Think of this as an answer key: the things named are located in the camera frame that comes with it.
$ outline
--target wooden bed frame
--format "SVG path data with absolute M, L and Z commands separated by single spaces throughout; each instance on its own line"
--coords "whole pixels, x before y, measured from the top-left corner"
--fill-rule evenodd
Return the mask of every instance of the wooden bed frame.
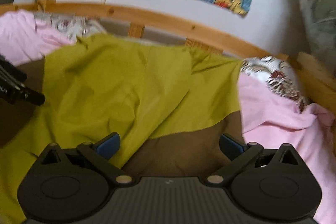
M 175 35 L 186 37 L 185 45 L 200 47 L 205 51 L 248 58 L 265 57 L 272 55 L 242 39 L 228 33 L 185 20 L 167 14 L 161 14 L 149 10 L 117 5 L 104 5 L 99 3 L 58 3 L 56 0 L 37 0 L 29 4 L 6 4 L 0 5 L 0 15 L 8 11 L 41 11 L 58 14 L 71 14 L 95 19 L 111 18 L 130 22 L 128 36 L 142 38 L 145 26 L 157 28 Z M 329 109 L 336 115 L 336 80 L 333 78 L 320 77 L 323 72 L 303 66 L 298 60 L 292 59 L 285 54 L 278 54 L 279 59 L 288 61 L 295 69 L 302 85 L 303 92 L 314 102 Z M 336 127 L 334 127 L 334 153 L 336 155 Z

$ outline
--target metal pivot screw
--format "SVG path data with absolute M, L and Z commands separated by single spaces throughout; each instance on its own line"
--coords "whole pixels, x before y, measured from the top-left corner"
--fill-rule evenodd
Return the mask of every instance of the metal pivot screw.
M 128 184 L 131 183 L 133 181 L 132 177 L 128 176 L 128 175 L 121 175 L 121 176 L 117 176 L 115 178 L 115 181 L 120 183 L 120 184 Z
M 219 184 L 222 183 L 224 181 L 224 178 L 222 176 L 219 175 L 212 175 L 209 176 L 207 178 L 208 182 L 212 183 L 212 184 Z

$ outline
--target brown fabric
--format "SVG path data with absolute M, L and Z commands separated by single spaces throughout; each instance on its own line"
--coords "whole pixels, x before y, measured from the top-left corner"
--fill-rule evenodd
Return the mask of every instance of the brown fabric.
M 42 91 L 44 60 L 27 63 L 18 67 L 27 73 L 25 85 L 36 91 Z M 0 100 L 0 125 L 1 130 L 0 147 L 3 147 L 25 126 L 34 115 L 36 106 L 18 100 L 14 105 L 10 105 L 4 100 Z
M 27 73 L 25 84 L 42 90 L 44 60 L 19 67 Z M 9 142 L 34 115 L 36 106 L 25 101 L 9 105 L 0 100 L 0 125 L 5 129 L 0 147 Z M 231 113 L 218 124 L 194 132 L 182 132 L 147 140 L 125 164 L 123 170 L 141 176 L 206 176 L 228 164 L 219 149 L 219 137 L 225 132 L 244 142 L 240 112 Z
M 147 140 L 123 170 L 139 176 L 205 177 L 230 162 L 219 149 L 223 132 L 244 142 L 240 112 L 206 129 Z

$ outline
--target pink blanket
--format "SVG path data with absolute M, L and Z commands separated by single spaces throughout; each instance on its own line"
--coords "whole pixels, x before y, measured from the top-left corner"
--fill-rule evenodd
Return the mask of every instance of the pink blanket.
M 239 97 L 245 141 L 274 149 L 291 143 L 322 188 L 314 219 L 319 224 L 336 224 L 336 158 L 330 131 L 333 114 L 317 104 L 300 114 L 294 101 L 272 93 L 244 73 L 239 78 Z
M 73 44 L 51 25 L 30 12 L 7 12 L 0 17 L 0 54 L 17 66 Z

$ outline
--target olive green fabric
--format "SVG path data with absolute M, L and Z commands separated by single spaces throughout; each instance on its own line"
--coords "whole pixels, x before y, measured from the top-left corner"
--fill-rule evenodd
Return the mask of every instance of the olive green fabric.
M 45 104 L 0 149 L 0 213 L 24 219 L 17 187 L 44 147 L 73 148 L 111 132 L 121 168 L 149 138 L 213 126 L 239 111 L 241 61 L 197 48 L 144 46 L 106 34 L 81 38 L 46 57 Z

